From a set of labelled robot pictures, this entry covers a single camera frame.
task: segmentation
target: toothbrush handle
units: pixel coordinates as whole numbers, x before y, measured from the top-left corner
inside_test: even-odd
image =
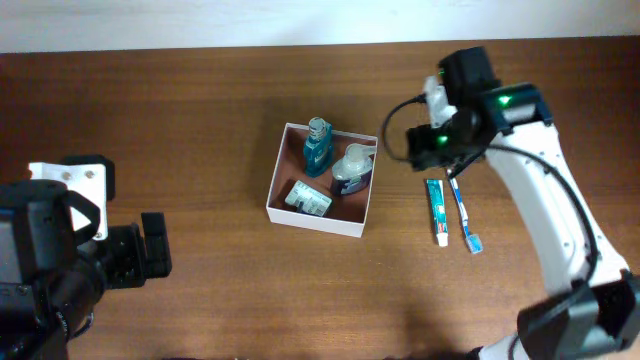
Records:
[[[467,209],[464,207],[464,203],[462,202],[462,196],[460,195],[460,189],[458,188],[458,182],[455,178],[449,179],[449,184],[451,184],[451,190],[453,190],[453,196],[456,198],[456,203],[458,204],[458,211],[460,212],[460,222],[462,223],[462,230],[464,231],[465,236],[471,235],[469,231],[469,215],[467,215]]]

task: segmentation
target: white box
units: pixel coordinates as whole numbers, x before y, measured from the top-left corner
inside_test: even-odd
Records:
[[[269,196],[267,198],[267,213],[273,223],[297,226],[312,230],[330,232],[334,234],[361,237],[364,224],[367,221],[369,200],[373,186],[376,160],[373,158],[373,172],[369,186],[355,194],[334,196],[330,193],[331,167],[317,178],[311,178],[304,173],[305,160],[303,155],[309,127],[287,123],[282,134],[282,142],[278,151],[276,168],[273,171]],[[334,144],[331,165],[344,156],[347,145],[358,142],[366,145],[378,145],[375,136],[359,135],[343,131],[332,131]],[[313,189],[331,197],[333,202],[325,217],[318,217],[297,213],[295,208],[286,205],[284,198],[293,188],[293,184],[301,180]]]

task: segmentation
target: white bracket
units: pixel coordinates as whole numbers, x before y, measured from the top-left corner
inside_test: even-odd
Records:
[[[439,128],[447,122],[453,114],[458,112],[457,107],[449,105],[447,91],[443,85],[438,84],[438,79],[435,76],[429,76],[425,81],[424,93],[427,97],[427,108],[429,109],[432,128]]]
[[[47,163],[29,163],[31,179],[47,179],[60,181],[87,198],[100,208],[100,225],[94,240],[107,238],[107,170],[102,164],[91,165],[56,165]],[[71,209],[73,230],[78,230],[89,224],[89,219],[76,209]]]

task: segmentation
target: white wall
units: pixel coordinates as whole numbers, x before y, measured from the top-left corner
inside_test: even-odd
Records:
[[[0,0],[0,52],[628,34],[638,0]]]

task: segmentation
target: wooden table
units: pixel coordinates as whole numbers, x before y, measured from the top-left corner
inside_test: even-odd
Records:
[[[466,249],[447,190],[450,245],[434,243],[423,178],[381,155],[361,239],[271,224],[265,202],[286,122],[322,116],[376,134],[438,60],[486,45],[505,84],[541,89],[604,232],[640,268],[640,41],[600,38],[0,56],[0,180],[29,161],[115,161],[109,223],[166,215],[173,273],[110,291],[74,359],[190,356],[381,359],[468,351],[512,333],[545,298],[538,260],[486,163],[460,178]],[[390,129],[427,120],[408,109]],[[640,347],[612,356],[632,359]]]

